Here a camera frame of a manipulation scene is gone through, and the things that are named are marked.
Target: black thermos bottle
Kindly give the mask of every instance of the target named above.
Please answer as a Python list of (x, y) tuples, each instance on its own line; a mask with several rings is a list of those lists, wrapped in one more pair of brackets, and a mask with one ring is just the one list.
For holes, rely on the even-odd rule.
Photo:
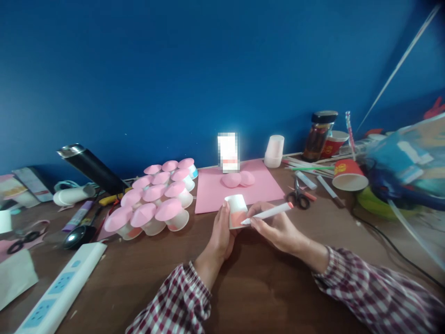
[(124, 181), (82, 145), (64, 146), (57, 153), (110, 195), (120, 194), (127, 188)]

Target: power strip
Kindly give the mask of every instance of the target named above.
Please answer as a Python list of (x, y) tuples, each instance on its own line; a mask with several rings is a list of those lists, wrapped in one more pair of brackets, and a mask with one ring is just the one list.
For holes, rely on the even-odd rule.
[(82, 245), (22, 322), (16, 334), (53, 334), (106, 248), (103, 243)]

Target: red cup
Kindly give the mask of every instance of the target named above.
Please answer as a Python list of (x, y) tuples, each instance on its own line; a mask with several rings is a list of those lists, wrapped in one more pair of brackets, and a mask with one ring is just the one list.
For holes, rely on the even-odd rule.
[(332, 131), (332, 135), (328, 137), (326, 143), (324, 144), (323, 151), (321, 152), (321, 157), (331, 158), (335, 153), (338, 152), (340, 147), (349, 139), (349, 134), (343, 131)]
[(369, 184), (358, 164), (352, 159), (343, 159), (335, 163), (332, 185), (340, 190), (358, 191)]

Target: person's left hand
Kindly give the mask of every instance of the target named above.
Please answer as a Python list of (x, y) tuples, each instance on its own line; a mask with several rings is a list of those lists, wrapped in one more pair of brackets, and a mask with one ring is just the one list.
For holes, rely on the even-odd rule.
[(208, 246), (210, 246), (215, 255), (227, 260), (232, 253), (235, 237), (238, 235), (240, 229), (229, 229), (230, 206), (227, 201), (224, 201), (213, 223), (212, 236)]

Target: checkered shirt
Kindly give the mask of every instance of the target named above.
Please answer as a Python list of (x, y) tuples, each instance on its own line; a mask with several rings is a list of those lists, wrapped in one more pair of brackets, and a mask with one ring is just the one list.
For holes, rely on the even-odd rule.
[[(423, 287), (395, 271), (371, 266), (348, 250), (327, 248), (326, 272), (313, 274), (318, 287), (343, 302), (373, 333), (440, 332), (445, 307)], [(204, 333), (210, 297), (192, 262), (180, 265), (126, 334)]]

